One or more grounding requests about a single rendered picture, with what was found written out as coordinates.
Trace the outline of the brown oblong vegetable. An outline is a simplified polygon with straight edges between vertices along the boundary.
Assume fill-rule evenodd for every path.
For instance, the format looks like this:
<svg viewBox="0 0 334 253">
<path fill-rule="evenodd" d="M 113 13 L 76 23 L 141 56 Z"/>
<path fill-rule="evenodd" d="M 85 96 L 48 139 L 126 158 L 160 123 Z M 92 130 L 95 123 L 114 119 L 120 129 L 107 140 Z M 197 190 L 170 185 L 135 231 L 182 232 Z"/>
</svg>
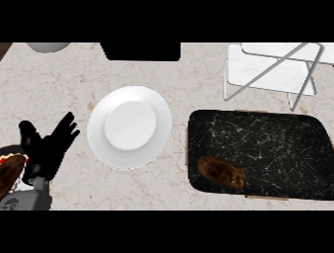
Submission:
<svg viewBox="0 0 334 253">
<path fill-rule="evenodd" d="M 9 194 L 25 167 L 24 155 L 14 155 L 0 165 L 0 201 Z"/>
</svg>

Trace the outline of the black appliance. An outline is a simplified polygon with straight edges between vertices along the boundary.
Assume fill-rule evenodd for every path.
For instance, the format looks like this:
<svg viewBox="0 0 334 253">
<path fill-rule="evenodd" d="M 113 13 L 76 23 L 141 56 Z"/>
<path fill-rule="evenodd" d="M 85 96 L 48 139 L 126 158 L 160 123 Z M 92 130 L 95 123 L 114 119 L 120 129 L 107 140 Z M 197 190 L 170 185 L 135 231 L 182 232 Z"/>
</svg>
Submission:
<svg viewBox="0 0 334 253">
<path fill-rule="evenodd" d="M 179 61 L 179 42 L 104 42 L 102 49 L 110 60 Z"/>
</svg>

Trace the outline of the brown bell pepper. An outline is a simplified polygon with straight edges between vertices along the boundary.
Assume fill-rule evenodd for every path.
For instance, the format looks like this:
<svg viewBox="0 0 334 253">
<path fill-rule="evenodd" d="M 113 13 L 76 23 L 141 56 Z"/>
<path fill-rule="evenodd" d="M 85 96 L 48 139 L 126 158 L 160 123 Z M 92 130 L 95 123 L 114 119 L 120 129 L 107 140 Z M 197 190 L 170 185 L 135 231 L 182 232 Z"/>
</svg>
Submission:
<svg viewBox="0 0 334 253">
<path fill-rule="evenodd" d="M 200 174 L 212 182 L 235 189 L 241 189 L 246 186 L 246 170 L 228 161 L 213 156 L 201 156 L 197 159 L 197 168 Z"/>
</svg>

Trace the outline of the black marbled tray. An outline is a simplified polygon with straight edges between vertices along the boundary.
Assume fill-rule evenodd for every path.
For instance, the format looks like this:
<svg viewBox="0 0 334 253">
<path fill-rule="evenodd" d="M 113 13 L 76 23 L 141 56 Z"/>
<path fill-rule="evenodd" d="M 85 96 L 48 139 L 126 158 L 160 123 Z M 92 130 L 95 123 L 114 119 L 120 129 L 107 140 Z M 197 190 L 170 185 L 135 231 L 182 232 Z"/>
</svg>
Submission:
<svg viewBox="0 0 334 253">
<path fill-rule="evenodd" d="M 198 158 L 246 171 L 237 189 L 209 180 Z M 198 110 L 188 121 L 188 179 L 207 193 L 334 201 L 334 147 L 312 116 Z"/>
</svg>

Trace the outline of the grey round bowl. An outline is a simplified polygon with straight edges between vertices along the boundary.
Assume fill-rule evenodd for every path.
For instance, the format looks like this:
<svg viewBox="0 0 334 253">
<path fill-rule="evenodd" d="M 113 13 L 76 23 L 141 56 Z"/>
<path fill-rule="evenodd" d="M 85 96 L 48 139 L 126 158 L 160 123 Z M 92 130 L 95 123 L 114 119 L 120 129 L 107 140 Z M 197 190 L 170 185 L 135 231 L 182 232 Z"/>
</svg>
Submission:
<svg viewBox="0 0 334 253">
<path fill-rule="evenodd" d="M 28 46 L 36 52 L 58 52 L 70 46 L 68 42 L 28 42 Z"/>
</svg>

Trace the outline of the white oval plate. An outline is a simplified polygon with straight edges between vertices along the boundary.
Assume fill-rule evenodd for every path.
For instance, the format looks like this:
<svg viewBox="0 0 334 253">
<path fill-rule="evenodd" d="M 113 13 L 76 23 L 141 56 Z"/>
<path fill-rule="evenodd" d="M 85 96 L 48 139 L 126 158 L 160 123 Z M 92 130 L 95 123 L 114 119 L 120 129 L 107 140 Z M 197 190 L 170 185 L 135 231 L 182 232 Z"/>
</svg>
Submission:
<svg viewBox="0 0 334 253">
<path fill-rule="evenodd" d="M 87 142 L 104 164 L 117 169 L 147 165 L 163 151 L 172 131 L 172 112 L 161 94 L 145 86 L 113 91 L 98 103 Z"/>
</svg>

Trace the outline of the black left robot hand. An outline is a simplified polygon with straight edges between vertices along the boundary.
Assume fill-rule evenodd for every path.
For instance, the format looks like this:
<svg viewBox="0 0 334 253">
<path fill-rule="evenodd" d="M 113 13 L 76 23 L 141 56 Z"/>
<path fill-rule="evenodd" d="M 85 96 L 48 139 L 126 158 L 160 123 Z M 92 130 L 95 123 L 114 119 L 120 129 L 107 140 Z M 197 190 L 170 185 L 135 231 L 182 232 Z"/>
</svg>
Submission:
<svg viewBox="0 0 334 253">
<path fill-rule="evenodd" d="M 53 180 L 65 153 L 80 135 L 80 130 L 76 127 L 73 112 L 67 113 L 53 133 L 46 137 L 40 136 L 30 121 L 21 121 L 21 144 L 30 157 L 22 179 L 27 185 L 34 185 L 33 181 L 37 177 L 45 178 L 49 182 Z"/>
</svg>

